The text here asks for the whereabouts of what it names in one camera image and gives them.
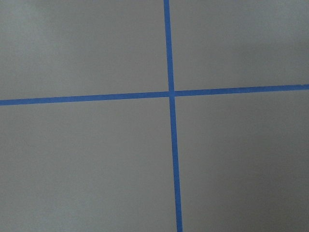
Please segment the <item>blue tape grid lines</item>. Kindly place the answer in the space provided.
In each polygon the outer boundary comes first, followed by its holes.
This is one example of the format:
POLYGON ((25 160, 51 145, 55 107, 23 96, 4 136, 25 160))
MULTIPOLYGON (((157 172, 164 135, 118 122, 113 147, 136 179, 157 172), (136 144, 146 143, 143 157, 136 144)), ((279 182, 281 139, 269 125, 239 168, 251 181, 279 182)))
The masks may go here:
POLYGON ((225 88, 211 88, 211 89, 176 90, 174 82, 174 70, 173 70, 172 32, 171 32, 169 1, 163 0, 163 6, 164 6, 164 23, 165 23, 166 58, 167 58, 167 77, 168 77, 167 91, 7 99, 7 100, 1 100, 0 105, 11 106, 11 105, 50 104, 50 103, 67 103, 67 102, 90 102, 90 101, 95 102, 95 101, 130 100, 130 99, 168 98, 170 131, 171 131, 175 214, 176 214, 176 231, 182 232, 183 218, 182 218, 181 181, 180 181, 178 138, 177 138, 177 120, 176 120, 177 110, 176 110, 175 99, 177 97, 189 97, 189 96, 301 91, 301 90, 308 90, 309 85, 302 84, 302 85, 225 87, 225 88))

